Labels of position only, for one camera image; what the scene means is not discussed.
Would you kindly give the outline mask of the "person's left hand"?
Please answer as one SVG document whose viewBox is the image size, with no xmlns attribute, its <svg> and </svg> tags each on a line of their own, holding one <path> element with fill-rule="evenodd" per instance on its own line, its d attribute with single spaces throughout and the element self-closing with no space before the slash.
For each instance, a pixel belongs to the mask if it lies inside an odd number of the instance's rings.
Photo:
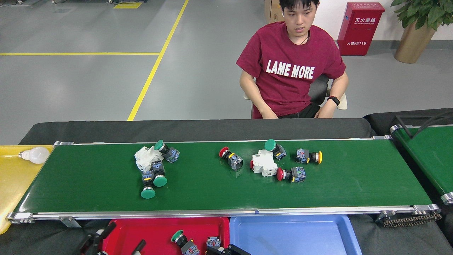
<svg viewBox="0 0 453 255">
<path fill-rule="evenodd" d="M 333 118 L 337 105 L 332 100 L 328 100 L 315 114 L 314 118 Z"/>
</svg>

